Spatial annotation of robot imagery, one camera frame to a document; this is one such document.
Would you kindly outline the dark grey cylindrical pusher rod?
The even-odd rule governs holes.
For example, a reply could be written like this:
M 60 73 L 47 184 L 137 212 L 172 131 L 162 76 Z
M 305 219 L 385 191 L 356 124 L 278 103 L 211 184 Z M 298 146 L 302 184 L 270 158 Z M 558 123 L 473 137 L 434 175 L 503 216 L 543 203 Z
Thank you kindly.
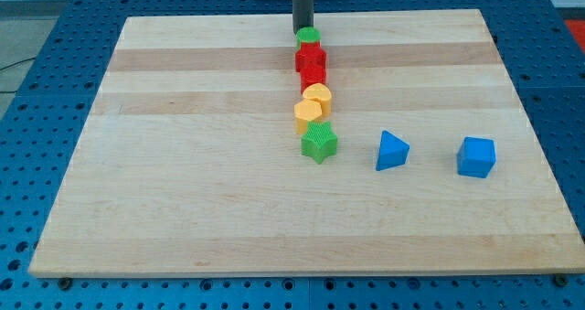
M 314 25 L 314 0 L 292 0 L 292 26 L 297 33 L 301 28 Z

